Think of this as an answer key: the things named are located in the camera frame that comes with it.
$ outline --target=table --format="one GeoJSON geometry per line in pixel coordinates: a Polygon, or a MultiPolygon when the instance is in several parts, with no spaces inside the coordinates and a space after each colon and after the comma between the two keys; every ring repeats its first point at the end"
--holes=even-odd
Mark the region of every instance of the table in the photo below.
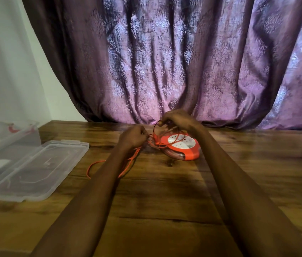
{"type": "MultiPolygon", "coordinates": [[[[72,139],[90,148],[48,199],[0,201],[0,256],[32,251],[88,181],[88,165],[106,159],[128,126],[51,121],[39,129],[42,142],[72,139]]],[[[152,126],[145,127],[152,132],[152,126]]],[[[211,133],[302,233],[302,132],[211,133]]],[[[204,159],[176,161],[146,147],[120,181],[94,256],[242,256],[240,249],[204,159]]]]}

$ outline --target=purple curtain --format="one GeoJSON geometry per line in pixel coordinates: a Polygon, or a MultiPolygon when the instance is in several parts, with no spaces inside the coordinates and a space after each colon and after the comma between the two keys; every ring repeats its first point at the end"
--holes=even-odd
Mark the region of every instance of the purple curtain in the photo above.
{"type": "Polygon", "coordinates": [[[23,0],[89,121],[302,129],[302,0],[23,0]]]}

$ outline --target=white wall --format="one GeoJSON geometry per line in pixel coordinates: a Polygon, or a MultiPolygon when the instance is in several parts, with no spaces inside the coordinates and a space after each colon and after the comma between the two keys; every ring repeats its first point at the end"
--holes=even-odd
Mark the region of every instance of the white wall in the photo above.
{"type": "Polygon", "coordinates": [[[55,77],[21,0],[0,0],[0,120],[85,121],[55,77]]]}
{"type": "Polygon", "coordinates": [[[53,73],[36,34],[30,24],[24,5],[21,0],[17,0],[20,8],[22,21],[24,22],[27,36],[32,48],[33,56],[37,64],[37,69],[45,91],[47,105],[49,107],[52,120],[64,121],[86,121],[76,110],[71,102],[68,93],[60,84],[53,73]]]}

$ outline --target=clear plastic box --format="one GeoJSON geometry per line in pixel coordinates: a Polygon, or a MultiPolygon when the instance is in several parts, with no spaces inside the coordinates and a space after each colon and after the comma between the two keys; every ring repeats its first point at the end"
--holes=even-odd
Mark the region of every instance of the clear plastic box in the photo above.
{"type": "Polygon", "coordinates": [[[48,198],[88,149],[73,140],[41,145],[37,123],[0,122],[0,200],[48,198]]]}

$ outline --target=wooden tabletop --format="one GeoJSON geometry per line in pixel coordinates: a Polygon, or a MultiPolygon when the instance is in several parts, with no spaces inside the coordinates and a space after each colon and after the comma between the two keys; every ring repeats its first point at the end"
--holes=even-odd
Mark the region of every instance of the wooden tabletop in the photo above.
{"type": "MultiPolygon", "coordinates": [[[[48,199],[0,201],[0,256],[32,251],[88,181],[88,165],[106,159],[128,126],[52,121],[40,128],[42,142],[80,140],[90,148],[48,199]]],[[[302,132],[211,133],[302,233],[302,132]]],[[[95,256],[242,256],[238,245],[204,159],[177,161],[147,146],[120,181],[95,256]]]]}

